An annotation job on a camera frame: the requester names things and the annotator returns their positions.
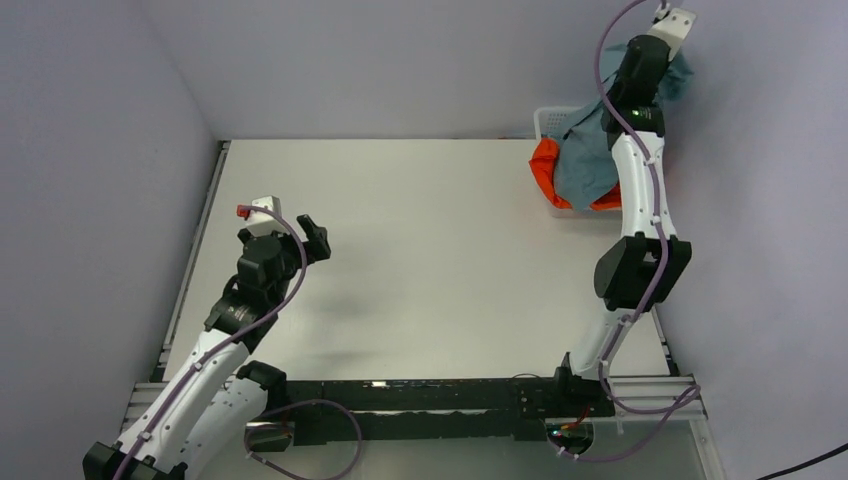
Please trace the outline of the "grey-blue t shirt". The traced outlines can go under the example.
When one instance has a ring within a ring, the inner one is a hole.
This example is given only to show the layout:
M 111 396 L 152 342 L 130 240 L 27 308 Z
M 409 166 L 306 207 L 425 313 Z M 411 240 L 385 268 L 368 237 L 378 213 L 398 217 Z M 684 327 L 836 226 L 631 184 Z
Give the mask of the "grey-blue t shirt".
M 626 52 L 625 44 L 603 50 L 599 70 L 605 91 L 609 92 Z M 671 61 L 658 88 L 656 103 L 680 100 L 686 93 L 694 72 L 681 50 Z M 591 210 L 618 184 L 618 173 L 607 146 L 601 120 L 604 104 L 595 100 L 566 116 L 552 130 L 560 153 L 552 174 L 555 193 L 574 210 Z

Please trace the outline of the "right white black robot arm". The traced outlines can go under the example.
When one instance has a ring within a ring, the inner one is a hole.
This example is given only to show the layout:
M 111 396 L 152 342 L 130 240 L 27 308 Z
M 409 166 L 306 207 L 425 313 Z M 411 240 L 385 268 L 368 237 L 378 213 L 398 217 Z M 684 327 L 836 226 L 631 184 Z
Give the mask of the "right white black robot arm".
M 555 193 L 578 209 L 617 188 L 622 219 L 619 239 L 594 271 L 605 313 L 566 354 L 550 391 L 564 415 L 609 393 L 610 363 L 626 334 L 667 298 L 692 258 L 691 244 L 678 238 L 670 218 L 663 177 L 661 91 L 673 54 L 669 41 L 650 34 L 601 51 L 600 98 L 549 134 L 559 147 Z

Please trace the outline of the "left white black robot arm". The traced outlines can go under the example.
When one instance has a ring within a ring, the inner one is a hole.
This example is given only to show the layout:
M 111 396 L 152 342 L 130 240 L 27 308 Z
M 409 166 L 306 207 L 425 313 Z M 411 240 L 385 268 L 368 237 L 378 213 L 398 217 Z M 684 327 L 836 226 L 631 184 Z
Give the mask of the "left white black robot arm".
M 241 205 L 242 254 L 184 364 L 140 418 L 82 460 L 87 479 L 193 479 L 224 444 L 222 433 L 287 406 L 285 375 L 249 362 L 308 266 L 331 256 L 326 228 L 300 215 L 297 229 L 268 208 Z

